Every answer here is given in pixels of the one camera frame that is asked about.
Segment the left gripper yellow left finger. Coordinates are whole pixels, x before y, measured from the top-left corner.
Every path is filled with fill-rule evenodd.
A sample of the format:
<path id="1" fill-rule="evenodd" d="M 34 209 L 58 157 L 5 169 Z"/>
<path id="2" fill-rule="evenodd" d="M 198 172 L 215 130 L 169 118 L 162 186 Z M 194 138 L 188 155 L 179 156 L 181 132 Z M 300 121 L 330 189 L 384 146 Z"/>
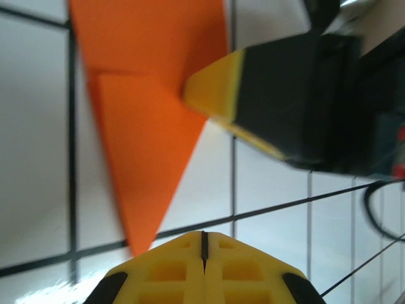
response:
<path id="1" fill-rule="evenodd" d="M 184 234 L 107 272 L 92 303 L 204 303 L 204 232 Z"/>

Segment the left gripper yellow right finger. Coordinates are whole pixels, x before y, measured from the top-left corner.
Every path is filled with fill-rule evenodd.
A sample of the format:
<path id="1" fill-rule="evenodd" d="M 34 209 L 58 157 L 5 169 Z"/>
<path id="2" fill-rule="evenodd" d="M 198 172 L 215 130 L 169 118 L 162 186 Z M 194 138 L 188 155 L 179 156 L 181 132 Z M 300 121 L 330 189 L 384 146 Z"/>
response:
<path id="1" fill-rule="evenodd" d="M 297 268 L 219 232 L 202 232 L 206 303 L 324 303 Z"/>

